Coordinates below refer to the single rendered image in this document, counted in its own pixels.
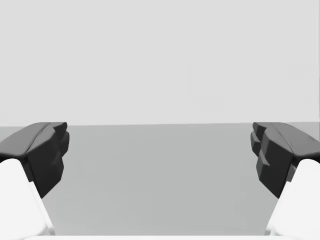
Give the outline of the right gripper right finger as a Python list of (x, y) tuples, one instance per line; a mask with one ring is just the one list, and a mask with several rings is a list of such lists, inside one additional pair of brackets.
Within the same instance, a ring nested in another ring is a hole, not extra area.
[(259, 181), (278, 199), (265, 235), (320, 237), (320, 141), (282, 122), (255, 122)]

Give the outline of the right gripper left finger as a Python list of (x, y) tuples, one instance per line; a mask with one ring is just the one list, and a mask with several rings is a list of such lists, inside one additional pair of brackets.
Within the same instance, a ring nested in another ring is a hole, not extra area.
[(42, 199), (61, 180), (66, 122), (37, 122), (0, 141), (0, 237), (54, 236)]

